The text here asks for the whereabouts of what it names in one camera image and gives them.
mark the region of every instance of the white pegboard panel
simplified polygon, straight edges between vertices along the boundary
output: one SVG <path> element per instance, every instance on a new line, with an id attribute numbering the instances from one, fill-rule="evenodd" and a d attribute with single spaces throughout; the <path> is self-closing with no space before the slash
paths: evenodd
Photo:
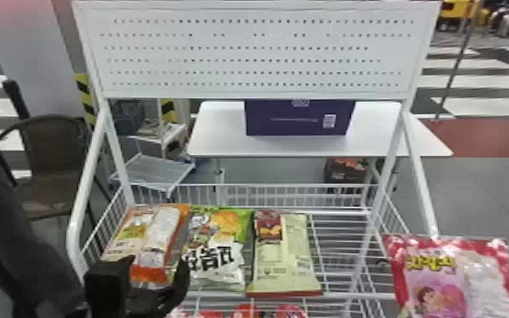
<path id="1" fill-rule="evenodd" d="M 438 2 L 77 2 L 105 97 L 406 98 Z"/>

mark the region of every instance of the red snack package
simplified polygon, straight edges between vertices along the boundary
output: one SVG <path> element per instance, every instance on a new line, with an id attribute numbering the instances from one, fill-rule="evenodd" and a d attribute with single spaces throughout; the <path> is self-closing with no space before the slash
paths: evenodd
<path id="1" fill-rule="evenodd" d="M 223 313 L 219 310 L 201 310 L 195 318 L 223 318 Z"/>
<path id="2" fill-rule="evenodd" d="M 274 310 L 274 318 L 308 318 L 308 315 L 295 304 L 279 304 Z"/>
<path id="3" fill-rule="evenodd" d="M 260 318 L 259 307 L 251 304 L 240 304 L 235 308 L 233 318 Z"/>
<path id="4" fill-rule="evenodd" d="M 499 238 L 383 235 L 399 318 L 509 317 L 509 246 Z"/>

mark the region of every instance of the dark blue box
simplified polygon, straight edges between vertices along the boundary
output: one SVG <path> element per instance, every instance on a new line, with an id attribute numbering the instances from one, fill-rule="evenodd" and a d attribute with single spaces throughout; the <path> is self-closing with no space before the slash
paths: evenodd
<path id="1" fill-rule="evenodd" d="M 349 100 L 248 100 L 247 135 L 343 135 L 354 108 Z"/>

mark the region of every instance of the chair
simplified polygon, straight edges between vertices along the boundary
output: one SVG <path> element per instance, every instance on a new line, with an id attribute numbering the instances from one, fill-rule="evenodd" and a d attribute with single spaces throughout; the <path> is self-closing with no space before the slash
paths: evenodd
<path id="1" fill-rule="evenodd" d="M 70 215 L 85 163 L 86 126 L 68 116 L 43 115 L 11 125 L 0 134 L 0 140 L 14 130 L 22 135 L 31 170 L 31 179 L 16 188 L 27 217 L 36 221 Z M 95 181 L 110 202 L 102 184 Z M 96 219 L 90 204 L 87 212 L 94 228 Z"/>

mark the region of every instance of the white wall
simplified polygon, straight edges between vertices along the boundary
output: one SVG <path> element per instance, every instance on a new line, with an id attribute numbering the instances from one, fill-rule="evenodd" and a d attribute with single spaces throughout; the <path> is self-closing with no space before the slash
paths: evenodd
<path id="1" fill-rule="evenodd" d="M 32 115 L 83 115 L 51 0 L 0 0 L 0 64 Z"/>

